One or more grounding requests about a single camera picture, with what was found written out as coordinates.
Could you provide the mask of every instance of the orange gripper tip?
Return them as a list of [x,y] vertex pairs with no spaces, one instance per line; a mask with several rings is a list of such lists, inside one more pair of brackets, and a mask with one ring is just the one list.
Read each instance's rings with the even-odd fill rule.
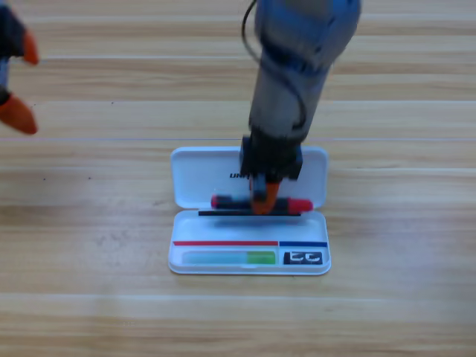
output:
[[252,201],[251,206],[255,214],[268,214],[273,210],[277,200],[277,192],[280,189],[279,183],[266,184],[266,200],[264,202]]
[[29,30],[25,31],[23,48],[23,60],[31,65],[37,65],[39,63],[38,45],[34,35]]
[[0,121],[27,135],[38,132],[33,112],[14,94],[0,106]]

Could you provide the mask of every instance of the blue stripe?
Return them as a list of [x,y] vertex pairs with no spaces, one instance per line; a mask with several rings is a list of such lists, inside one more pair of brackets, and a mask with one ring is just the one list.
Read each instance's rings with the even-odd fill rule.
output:
[[319,247],[319,248],[327,248],[327,242],[280,242],[280,247]]

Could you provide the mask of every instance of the red stripe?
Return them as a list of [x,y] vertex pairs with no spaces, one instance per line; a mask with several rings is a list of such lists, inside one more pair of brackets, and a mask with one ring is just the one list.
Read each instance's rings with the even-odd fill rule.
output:
[[251,241],[251,240],[177,240],[174,245],[277,245],[275,241]]

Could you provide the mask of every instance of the red marker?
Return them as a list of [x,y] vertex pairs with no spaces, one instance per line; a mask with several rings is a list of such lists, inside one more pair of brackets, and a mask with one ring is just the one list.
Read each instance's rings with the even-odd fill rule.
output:
[[[213,196],[211,207],[216,210],[250,210],[250,199],[233,199],[231,196]],[[289,214],[300,214],[310,212],[314,209],[308,199],[277,199],[273,211],[287,212]]]

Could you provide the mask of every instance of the red marker cap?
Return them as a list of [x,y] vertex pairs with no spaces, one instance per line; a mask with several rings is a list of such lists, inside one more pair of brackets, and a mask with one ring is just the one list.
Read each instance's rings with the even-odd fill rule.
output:
[[288,212],[303,213],[314,209],[314,205],[308,199],[288,199]]

